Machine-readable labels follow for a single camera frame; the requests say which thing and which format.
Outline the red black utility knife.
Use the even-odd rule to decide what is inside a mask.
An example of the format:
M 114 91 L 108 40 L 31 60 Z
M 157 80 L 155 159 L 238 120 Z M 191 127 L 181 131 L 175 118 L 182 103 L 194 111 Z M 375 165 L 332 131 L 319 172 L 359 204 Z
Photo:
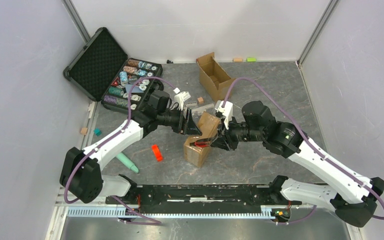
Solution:
M 199 148 L 207 148 L 210 147 L 211 144 L 212 141 L 209 138 L 198 139 L 197 141 L 191 143 L 192 146 Z

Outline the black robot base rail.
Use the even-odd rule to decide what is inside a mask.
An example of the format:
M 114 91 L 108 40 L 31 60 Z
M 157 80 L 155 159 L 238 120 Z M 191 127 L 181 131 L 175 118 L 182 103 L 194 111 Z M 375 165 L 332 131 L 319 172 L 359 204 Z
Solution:
M 267 184 L 144 184 L 120 200 L 142 214 L 256 214 L 261 206 L 301 205 Z

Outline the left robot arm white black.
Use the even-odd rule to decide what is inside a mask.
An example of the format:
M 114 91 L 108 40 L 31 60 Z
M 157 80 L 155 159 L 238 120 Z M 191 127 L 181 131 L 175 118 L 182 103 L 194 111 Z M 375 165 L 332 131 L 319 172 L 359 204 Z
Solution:
M 155 90 L 142 108 L 135 109 L 116 130 L 83 149 L 67 151 L 60 175 L 67 204 L 81 201 L 88 204 L 97 197 L 117 196 L 125 204 L 133 203 L 137 190 L 122 176 L 103 175 L 102 170 L 127 147 L 142 140 L 159 126 L 171 127 L 180 135 L 201 135 L 190 108 L 184 102 L 191 96 L 175 89 L 174 106 L 170 95 Z

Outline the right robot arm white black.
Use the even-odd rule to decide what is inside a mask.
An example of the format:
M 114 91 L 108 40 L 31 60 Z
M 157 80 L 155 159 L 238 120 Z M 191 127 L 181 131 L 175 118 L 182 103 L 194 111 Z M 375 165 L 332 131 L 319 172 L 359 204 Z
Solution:
M 288 200 L 322 207 L 358 228 L 375 217 L 384 192 L 383 179 L 366 177 L 345 166 L 294 124 L 276 120 L 261 101 L 251 101 L 242 107 L 243 122 L 236 121 L 229 101 L 217 101 L 214 109 L 221 124 L 212 147 L 233 151 L 240 142 L 260 142 L 271 153 L 306 168 L 324 181 L 324 185 L 318 185 L 277 176 L 268 191 L 273 203 Z

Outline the brown cardboard box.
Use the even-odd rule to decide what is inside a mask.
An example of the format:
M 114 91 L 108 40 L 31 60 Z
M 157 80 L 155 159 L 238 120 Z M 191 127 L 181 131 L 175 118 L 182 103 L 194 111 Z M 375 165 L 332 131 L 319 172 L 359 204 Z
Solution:
M 202 114 L 197 124 L 202 135 L 189 136 L 183 144 L 184 159 L 187 162 L 198 168 L 203 166 L 211 150 L 209 139 L 216 135 L 220 123 L 218 117 L 208 112 Z

